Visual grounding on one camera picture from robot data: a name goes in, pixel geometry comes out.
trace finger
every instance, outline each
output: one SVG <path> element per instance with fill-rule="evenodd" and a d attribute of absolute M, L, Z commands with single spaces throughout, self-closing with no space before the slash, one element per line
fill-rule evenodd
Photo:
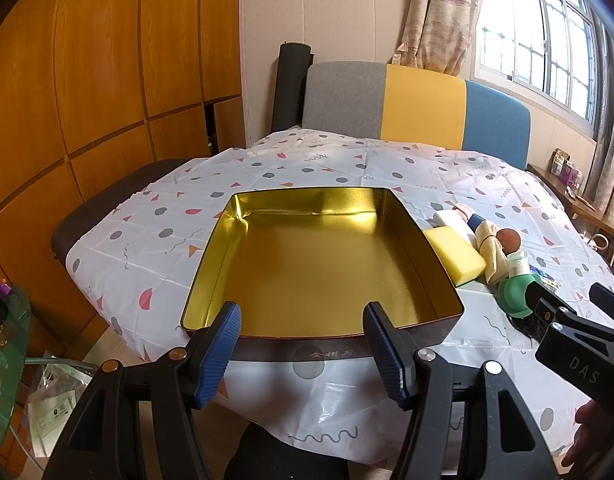
<path fill-rule="evenodd" d="M 590 400 L 588 403 L 580 406 L 576 410 L 576 422 L 578 424 L 591 424 L 592 418 L 594 418 L 594 413 L 596 412 L 596 401 Z"/>
<path fill-rule="evenodd" d="M 562 467 L 569 467 L 572 465 L 580 454 L 584 451 L 584 448 L 589 444 L 591 430 L 588 426 L 580 426 L 574 436 L 574 445 L 569 448 L 567 454 L 562 459 Z"/>

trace screw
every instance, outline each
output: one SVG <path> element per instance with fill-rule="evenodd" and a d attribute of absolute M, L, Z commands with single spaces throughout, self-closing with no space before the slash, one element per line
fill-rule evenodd
<path fill-rule="evenodd" d="M 503 371 L 503 365 L 501 365 L 498 361 L 487 361 L 485 363 L 485 370 L 493 375 L 498 375 L 501 371 Z"/>
<path fill-rule="evenodd" d="M 102 365 L 103 372 L 107 372 L 110 374 L 111 372 L 115 372 L 118 369 L 118 361 L 115 359 L 109 359 L 109 361 L 105 361 Z"/>
<path fill-rule="evenodd" d="M 174 361 L 180 361 L 186 357 L 186 350 L 184 348 L 172 348 L 169 351 L 169 358 Z"/>
<path fill-rule="evenodd" d="M 436 358 L 436 352 L 430 348 L 421 348 L 418 350 L 418 357 L 420 357 L 423 361 L 433 361 Z"/>

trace rectangular tray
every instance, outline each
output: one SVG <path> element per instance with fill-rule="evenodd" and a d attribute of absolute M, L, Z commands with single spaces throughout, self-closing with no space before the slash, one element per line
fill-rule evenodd
<path fill-rule="evenodd" d="M 463 312 L 405 207 L 391 190 L 369 187 L 233 195 L 200 261 L 182 327 L 209 326 L 224 301 L 242 310 L 233 358 L 255 361 L 370 355 L 362 334 L 369 301 L 424 346 L 442 342 Z"/>

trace yellow headboard panel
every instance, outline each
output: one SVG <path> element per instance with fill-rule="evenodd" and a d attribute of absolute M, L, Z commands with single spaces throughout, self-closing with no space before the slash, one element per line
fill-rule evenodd
<path fill-rule="evenodd" d="M 387 65 L 380 138 L 461 150 L 466 108 L 464 79 Z"/>

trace white bottle cap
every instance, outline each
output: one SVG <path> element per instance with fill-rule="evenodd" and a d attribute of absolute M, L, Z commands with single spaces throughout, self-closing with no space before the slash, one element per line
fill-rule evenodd
<path fill-rule="evenodd" d="M 516 251 L 507 256 L 507 267 L 509 269 L 509 277 L 522 276 L 530 274 L 532 271 L 529 268 L 529 260 L 524 251 Z"/>

